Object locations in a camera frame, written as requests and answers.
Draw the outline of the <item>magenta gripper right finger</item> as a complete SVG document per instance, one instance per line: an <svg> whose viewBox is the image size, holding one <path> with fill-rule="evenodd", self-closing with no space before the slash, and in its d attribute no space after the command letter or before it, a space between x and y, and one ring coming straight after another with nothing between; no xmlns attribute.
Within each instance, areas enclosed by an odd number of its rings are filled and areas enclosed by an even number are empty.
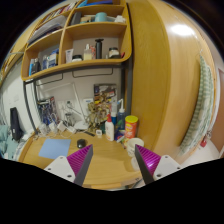
<svg viewBox="0 0 224 224"><path fill-rule="evenodd" d="M159 156L138 144L135 145L135 157L146 185L182 169L169 155Z"/></svg>

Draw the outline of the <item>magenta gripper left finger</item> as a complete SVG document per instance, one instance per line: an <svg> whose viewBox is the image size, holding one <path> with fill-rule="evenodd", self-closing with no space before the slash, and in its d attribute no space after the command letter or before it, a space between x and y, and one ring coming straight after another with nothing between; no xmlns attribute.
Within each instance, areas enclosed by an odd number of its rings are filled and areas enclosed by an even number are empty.
<svg viewBox="0 0 224 224"><path fill-rule="evenodd" d="M93 145L88 145L68 157L59 156L45 171L82 186L93 156Z"/></svg>

